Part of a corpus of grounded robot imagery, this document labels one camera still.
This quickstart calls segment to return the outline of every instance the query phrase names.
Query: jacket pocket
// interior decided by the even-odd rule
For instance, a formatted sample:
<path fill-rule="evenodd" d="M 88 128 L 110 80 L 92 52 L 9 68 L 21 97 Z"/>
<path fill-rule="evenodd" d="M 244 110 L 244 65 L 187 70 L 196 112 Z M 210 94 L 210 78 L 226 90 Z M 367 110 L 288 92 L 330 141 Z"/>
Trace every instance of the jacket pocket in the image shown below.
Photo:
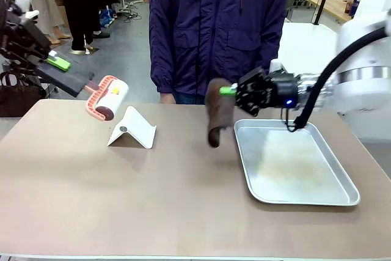
<path fill-rule="evenodd" d="M 254 68 L 261 47 L 259 32 L 231 30 L 228 32 L 225 67 L 232 81 Z"/>
<path fill-rule="evenodd" d="M 195 76 L 198 30 L 174 29 L 174 77 L 180 86 L 190 83 Z"/>

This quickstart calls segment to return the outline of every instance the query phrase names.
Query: brown towel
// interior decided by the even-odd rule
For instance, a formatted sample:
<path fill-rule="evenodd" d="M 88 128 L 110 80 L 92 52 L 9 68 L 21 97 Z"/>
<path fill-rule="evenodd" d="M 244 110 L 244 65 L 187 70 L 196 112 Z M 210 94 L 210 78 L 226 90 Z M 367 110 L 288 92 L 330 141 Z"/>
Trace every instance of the brown towel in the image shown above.
<path fill-rule="evenodd" d="M 235 98 L 220 95 L 220 88 L 231 86 L 225 79 L 212 79 L 205 96 L 205 105 L 208 112 L 208 143 L 217 148 L 220 145 L 220 130 L 233 125 L 233 110 Z"/>

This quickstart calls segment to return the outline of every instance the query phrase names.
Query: bottle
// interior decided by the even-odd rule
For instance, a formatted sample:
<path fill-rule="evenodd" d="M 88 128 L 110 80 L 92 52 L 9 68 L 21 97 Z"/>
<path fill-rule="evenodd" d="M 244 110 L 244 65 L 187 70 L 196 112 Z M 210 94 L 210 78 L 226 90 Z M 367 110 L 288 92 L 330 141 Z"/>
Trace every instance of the bottle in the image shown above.
<path fill-rule="evenodd" d="M 353 0 L 353 5 L 352 8 L 350 9 L 349 15 L 353 18 L 354 15 L 356 14 L 357 8 L 359 7 L 361 0 Z"/>
<path fill-rule="evenodd" d="M 354 0 L 346 0 L 345 13 L 349 14 Z"/>

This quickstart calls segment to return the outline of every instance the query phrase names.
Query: beige table surface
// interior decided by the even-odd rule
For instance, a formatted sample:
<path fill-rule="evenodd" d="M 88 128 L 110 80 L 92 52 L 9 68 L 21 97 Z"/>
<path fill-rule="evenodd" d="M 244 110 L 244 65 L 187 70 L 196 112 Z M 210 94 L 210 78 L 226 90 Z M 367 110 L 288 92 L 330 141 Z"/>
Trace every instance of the beige table surface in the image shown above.
<path fill-rule="evenodd" d="M 0 142 L 0 252 L 391 256 L 391 182 L 337 115 L 311 121 L 359 189 L 356 208 L 261 204 L 232 131 L 206 145 L 203 106 L 135 107 L 158 126 L 151 150 L 129 138 L 107 147 L 116 122 L 89 117 L 83 101 L 43 100 L 20 120 Z"/>
<path fill-rule="evenodd" d="M 320 6 L 322 0 L 308 0 L 312 4 L 317 7 Z M 347 21 L 351 21 L 352 17 L 350 17 L 347 13 L 345 13 L 346 1 L 345 0 L 326 0 L 324 4 L 324 10 L 330 13 L 333 17 L 336 17 L 342 23 Z"/>

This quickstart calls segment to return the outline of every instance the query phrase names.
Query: metal tray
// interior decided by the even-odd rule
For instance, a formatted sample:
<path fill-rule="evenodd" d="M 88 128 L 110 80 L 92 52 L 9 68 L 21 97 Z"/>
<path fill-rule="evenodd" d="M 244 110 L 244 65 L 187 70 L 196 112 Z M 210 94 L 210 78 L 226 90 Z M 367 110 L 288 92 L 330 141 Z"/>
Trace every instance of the metal tray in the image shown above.
<path fill-rule="evenodd" d="M 360 194 L 318 129 L 290 133 L 281 120 L 235 123 L 247 185 L 270 204 L 355 206 Z"/>

